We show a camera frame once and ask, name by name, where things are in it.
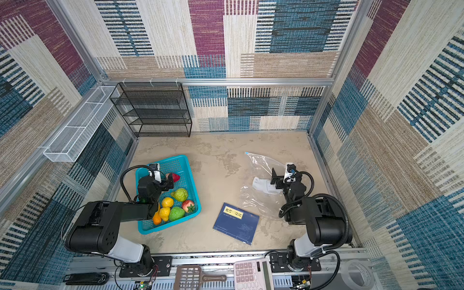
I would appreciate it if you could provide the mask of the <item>yellow lemon toy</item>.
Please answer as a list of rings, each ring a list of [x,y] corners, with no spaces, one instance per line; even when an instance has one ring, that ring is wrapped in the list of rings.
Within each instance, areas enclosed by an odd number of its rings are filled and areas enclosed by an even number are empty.
[[[172,208],[174,203],[175,202],[171,197],[166,197],[162,200],[161,205],[163,208]]]

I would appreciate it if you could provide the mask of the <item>clear zip top bag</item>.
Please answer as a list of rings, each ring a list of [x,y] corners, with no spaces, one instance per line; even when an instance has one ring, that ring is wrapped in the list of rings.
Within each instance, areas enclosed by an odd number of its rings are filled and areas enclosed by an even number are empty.
[[[261,216],[278,220],[279,210],[285,204],[283,190],[271,183],[273,173],[281,176],[285,165],[281,162],[255,153],[245,152],[248,168],[245,171],[243,187],[240,190],[240,205],[256,210]]]

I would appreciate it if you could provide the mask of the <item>green pear toy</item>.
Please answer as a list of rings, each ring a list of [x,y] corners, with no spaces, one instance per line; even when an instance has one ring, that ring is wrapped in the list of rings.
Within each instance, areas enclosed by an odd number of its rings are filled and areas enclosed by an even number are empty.
[[[172,192],[170,195],[171,195],[171,197],[173,199],[175,199],[176,201],[181,202],[181,203],[188,200],[188,198],[189,198],[189,193],[184,188],[179,188],[178,190]]]

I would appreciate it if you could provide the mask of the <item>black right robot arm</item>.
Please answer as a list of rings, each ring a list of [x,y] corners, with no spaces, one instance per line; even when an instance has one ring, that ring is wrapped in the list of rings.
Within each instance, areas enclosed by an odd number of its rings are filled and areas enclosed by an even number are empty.
[[[324,254],[352,241],[352,230],[345,206],[326,193],[313,194],[314,177],[288,164],[283,175],[271,171],[270,186],[285,198],[279,218],[289,225],[304,225],[306,233],[287,247],[288,268],[301,271]]]

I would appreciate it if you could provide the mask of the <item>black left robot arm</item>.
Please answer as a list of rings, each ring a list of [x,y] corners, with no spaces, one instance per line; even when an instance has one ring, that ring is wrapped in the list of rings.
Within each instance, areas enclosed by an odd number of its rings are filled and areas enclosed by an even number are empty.
[[[172,174],[160,182],[144,176],[139,180],[139,197],[134,203],[95,201],[86,204],[64,239],[65,247],[75,253],[101,255],[151,267],[149,249],[120,236],[120,224],[151,220],[158,211],[161,194],[173,188]]]

